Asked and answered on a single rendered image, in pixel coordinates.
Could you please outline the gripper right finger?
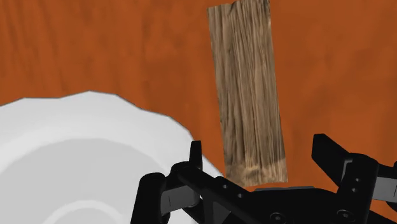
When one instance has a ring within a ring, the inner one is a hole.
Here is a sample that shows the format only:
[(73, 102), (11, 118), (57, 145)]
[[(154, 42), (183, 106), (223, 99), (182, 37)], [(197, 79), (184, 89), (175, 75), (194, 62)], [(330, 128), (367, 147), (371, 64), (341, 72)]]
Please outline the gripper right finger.
[(331, 224), (397, 224), (370, 210), (375, 199), (397, 212), (397, 163), (390, 167), (350, 153), (326, 134), (313, 136), (311, 157), (338, 186), (331, 203)]

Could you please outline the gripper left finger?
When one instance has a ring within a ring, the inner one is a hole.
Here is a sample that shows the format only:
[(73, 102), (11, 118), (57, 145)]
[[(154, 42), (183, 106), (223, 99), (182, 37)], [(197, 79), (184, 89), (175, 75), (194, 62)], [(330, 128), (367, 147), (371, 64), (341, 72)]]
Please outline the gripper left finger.
[(168, 224), (182, 209), (198, 224), (258, 224), (249, 210), (248, 191), (202, 170), (200, 141), (192, 141), (188, 161), (174, 164), (168, 176), (144, 175), (137, 189), (130, 224)]

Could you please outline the brown wooden block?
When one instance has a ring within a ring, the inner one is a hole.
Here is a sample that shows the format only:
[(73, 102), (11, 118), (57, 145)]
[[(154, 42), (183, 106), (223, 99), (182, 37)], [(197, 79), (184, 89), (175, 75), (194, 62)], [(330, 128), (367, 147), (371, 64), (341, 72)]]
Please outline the brown wooden block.
[(270, 0), (208, 8), (225, 176), (240, 186), (287, 181)]

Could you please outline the white plate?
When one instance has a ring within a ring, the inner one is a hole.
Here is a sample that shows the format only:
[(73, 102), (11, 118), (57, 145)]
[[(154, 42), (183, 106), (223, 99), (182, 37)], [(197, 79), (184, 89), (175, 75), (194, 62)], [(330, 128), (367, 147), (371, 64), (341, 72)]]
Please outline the white plate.
[(0, 106), (0, 224), (130, 224), (140, 178), (168, 174), (191, 141), (115, 94)]

